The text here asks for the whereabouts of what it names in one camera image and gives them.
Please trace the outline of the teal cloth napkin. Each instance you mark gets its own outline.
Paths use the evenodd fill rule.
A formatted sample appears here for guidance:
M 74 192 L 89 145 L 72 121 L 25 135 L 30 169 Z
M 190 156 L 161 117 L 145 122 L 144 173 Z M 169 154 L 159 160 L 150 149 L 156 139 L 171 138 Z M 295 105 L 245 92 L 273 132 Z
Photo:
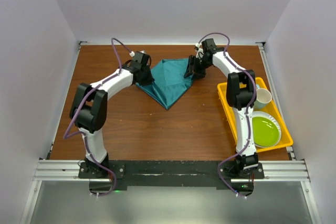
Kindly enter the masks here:
M 169 110 L 193 85 L 192 76 L 184 77 L 187 65 L 187 58 L 161 60 L 151 69 L 154 81 L 147 86 L 137 86 Z

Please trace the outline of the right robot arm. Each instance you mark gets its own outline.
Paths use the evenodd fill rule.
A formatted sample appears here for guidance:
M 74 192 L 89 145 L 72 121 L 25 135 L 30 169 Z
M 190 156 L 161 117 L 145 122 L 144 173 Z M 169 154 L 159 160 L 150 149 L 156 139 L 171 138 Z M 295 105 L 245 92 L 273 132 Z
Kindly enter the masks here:
M 188 58 L 184 78 L 201 79 L 210 66 L 218 68 L 226 76 L 226 102 L 234 112 L 237 131 L 233 173 L 246 178 L 258 166 L 252 120 L 256 101 L 255 73 L 237 64 L 227 48 L 217 47 L 212 38 L 196 43 L 195 51 L 196 54 Z

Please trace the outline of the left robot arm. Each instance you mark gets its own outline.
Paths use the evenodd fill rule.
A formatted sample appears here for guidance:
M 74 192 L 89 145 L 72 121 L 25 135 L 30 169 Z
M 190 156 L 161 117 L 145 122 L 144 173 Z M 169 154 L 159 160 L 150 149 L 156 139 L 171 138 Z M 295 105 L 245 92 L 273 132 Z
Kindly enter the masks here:
M 151 84 L 151 56 L 144 51 L 131 52 L 131 59 L 119 65 L 100 81 L 81 83 L 70 109 L 70 124 L 64 139 L 80 134 L 86 149 L 85 166 L 97 178 L 112 178 L 109 158 L 103 143 L 102 128 L 107 119 L 108 101 L 121 90 L 134 84 Z

